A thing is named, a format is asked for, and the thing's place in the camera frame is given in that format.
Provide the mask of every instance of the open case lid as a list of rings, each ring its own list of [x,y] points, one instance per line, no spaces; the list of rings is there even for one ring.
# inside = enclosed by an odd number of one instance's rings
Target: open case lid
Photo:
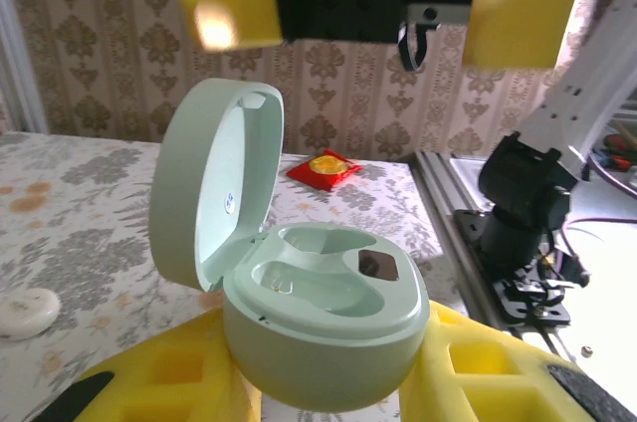
[[[169,281],[214,291],[261,231],[283,141],[281,93],[208,79],[163,139],[150,193],[150,249]]]

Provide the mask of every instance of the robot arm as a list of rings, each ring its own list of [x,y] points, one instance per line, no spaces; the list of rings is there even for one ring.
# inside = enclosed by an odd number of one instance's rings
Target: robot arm
[[[559,84],[519,128],[519,141],[561,153],[579,175],[601,128],[637,85],[637,0],[614,0]]]
[[[637,84],[637,0],[614,0],[589,42],[519,131],[487,160],[480,190],[495,203],[480,246],[507,272],[559,228],[600,129]]]

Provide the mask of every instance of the table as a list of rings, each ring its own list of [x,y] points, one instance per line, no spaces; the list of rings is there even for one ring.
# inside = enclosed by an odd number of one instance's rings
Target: table
[[[30,420],[86,369],[214,307],[218,298],[168,283],[148,246],[147,206],[160,145],[84,137],[0,136],[0,298],[47,288],[62,300],[37,337],[0,341],[0,422]],[[266,226],[322,221],[381,235],[408,251],[431,299],[466,313],[452,265],[402,163],[364,169],[332,193],[285,172]],[[316,414],[264,395],[267,422],[400,420],[398,397],[346,414]]]

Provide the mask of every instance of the patterned wallpaper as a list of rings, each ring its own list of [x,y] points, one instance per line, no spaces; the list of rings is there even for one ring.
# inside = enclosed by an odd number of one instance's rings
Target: patterned wallpaper
[[[281,90],[285,151],[395,159],[416,148],[489,153],[563,73],[597,0],[578,1],[553,72],[462,69],[465,28],[443,26],[414,74],[395,46],[298,41],[204,54],[178,0],[15,1],[52,132],[160,141],[186,92],[217,76]]]

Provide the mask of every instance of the screw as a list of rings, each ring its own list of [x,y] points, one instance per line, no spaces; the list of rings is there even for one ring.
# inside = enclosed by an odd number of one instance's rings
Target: screw
[[[438,17],[438,11],[434,7],[428,7],[427,9],[425,9],[425,12],[423,12],[423,16],[428,21],[435,21]]]
[[[546,310],[542,306],[538,306],[538,307],[533,309],[533,315],[535,317],[546,317],[547,314],[548,313],[546,312]]]

